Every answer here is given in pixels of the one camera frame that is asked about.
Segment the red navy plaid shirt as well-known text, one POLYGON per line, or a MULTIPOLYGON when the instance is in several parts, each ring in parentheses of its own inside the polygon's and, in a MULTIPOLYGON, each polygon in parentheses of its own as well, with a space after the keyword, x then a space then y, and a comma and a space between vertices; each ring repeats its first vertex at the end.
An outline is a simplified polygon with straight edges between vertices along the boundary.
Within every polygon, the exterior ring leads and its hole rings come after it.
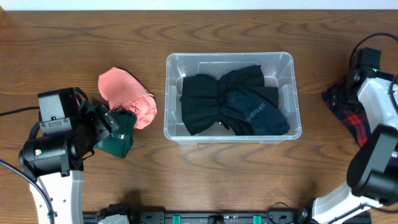
POLYGON ((346 85, 343 78, 337 81, 322 93, 322 99, 337 117, 337 119, 348 129, 359 147, 363 147, 368 141, 372 131, 369 125, 368 117, 364 109, 343 109, 338 111, 333 106, 333 94, 342 89, 346 85))

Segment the dark green garment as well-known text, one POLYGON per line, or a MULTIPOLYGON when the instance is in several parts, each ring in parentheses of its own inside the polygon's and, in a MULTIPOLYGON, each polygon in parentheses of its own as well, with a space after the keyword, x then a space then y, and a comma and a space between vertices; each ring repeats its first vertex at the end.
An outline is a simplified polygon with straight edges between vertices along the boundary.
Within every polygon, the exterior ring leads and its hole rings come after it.
POLYGON ((88 110, 88 105, 91 104, 80 106, 81 126, 78 128, 77 140, 79 141, 75 144, 78 155, 86 159, 87 153, 94 153, 95 149, 100 149, 118 158, 125 158, 133 145, 132 133, 137 120, 136 116, 126 110, 108 110, 117 122, 119 129, 106 139, 94 144, 88 126, 83 123, 83 116, 88 110))

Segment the dark navy garment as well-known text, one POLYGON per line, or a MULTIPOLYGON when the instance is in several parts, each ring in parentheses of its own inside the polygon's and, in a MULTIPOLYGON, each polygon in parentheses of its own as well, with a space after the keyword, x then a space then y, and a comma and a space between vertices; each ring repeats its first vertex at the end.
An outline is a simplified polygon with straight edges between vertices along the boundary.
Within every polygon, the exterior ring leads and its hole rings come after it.
POLYGON ((281 136, 287 118, 268 99, 251 90, 233 90, 220 107, 220 119, 237 136, 281 136))

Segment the black garment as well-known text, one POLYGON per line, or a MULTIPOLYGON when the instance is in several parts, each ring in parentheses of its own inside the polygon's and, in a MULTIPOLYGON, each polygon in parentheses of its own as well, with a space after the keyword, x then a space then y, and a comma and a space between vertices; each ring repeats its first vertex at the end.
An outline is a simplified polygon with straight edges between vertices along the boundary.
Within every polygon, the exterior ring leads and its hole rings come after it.
POLYGON ((182 121, 188 132, 195 135, 215 123, 230 130, 220 119, 220 107, 233 90, 251 90, 279 107, 278 88, 265 86, 259 65, 233 70, 218 80, 206 74, 185 77, 180 101, 182 121))

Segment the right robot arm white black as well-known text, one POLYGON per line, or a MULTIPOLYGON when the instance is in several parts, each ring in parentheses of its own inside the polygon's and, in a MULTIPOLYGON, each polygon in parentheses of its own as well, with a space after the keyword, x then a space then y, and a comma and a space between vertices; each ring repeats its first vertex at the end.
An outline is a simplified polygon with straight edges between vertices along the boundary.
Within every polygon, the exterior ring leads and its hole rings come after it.
POLYGON ((397 175, 387 165, 397 146, 397 78, 367 78, 357 94, 372 133, 350 162, 346 181, 304 208, 301 223, 343 223, 371 208, 396 214, 397 175))

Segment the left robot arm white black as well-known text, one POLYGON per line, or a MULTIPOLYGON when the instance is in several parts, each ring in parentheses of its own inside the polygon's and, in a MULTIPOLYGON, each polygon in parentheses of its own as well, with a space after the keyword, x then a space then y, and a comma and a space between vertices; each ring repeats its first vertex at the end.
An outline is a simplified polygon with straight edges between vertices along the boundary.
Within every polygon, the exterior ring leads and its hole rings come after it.
POLYGON ((39 223, 83 223, 83 161, 119 126, 104 106, 89 112, 78 106, 41 106, 39 128, 42 137, 30 137, 19 154, 33 179, 30 191, 39 223))

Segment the salmon pink folded garment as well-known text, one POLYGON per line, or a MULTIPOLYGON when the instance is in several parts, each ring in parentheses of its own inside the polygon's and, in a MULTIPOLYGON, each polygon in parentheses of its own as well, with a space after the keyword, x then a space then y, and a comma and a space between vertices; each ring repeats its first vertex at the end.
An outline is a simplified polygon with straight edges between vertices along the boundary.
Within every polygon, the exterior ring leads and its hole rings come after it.
POLYGON ((126 110, 136 116, 135 129, 144 129, 155 119, 155 96, 128 71, 113 67, 99 76, 98 89, 112 110, 126 110))

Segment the clear plastic storage bin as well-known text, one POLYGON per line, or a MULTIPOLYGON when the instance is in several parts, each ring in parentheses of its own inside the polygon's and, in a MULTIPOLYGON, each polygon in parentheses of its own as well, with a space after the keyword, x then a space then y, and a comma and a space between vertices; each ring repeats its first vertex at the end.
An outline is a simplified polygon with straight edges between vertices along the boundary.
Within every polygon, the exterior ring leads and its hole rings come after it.
POLYGON ((164 135, 167 139, 178 144, 278 144, 298 139, 301 134, 294 58, 288 52, 172 53, 167 57, 164 110, 164 135), (282 136, 237 136, 232 130, 213 124, 204 132, 191 135, 182 121, 180 97, 183 79, 198 73, 219 79, 230 71, 250 65, 261 66, 265 85, 278 89, 279 111, 287 118, 289 132, 282 136))

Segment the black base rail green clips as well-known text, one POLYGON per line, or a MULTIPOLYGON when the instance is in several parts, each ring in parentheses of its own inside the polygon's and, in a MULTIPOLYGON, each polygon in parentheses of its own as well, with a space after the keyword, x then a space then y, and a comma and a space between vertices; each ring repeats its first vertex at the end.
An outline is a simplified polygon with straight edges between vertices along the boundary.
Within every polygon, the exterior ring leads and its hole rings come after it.
POLYGON ((273 208, 269 212, 203 213, 133 210, 129 204, 111 204, 99 212, 84 212, 84 223, 131 224, 294 224, 300 223, 292 208, 273 208))

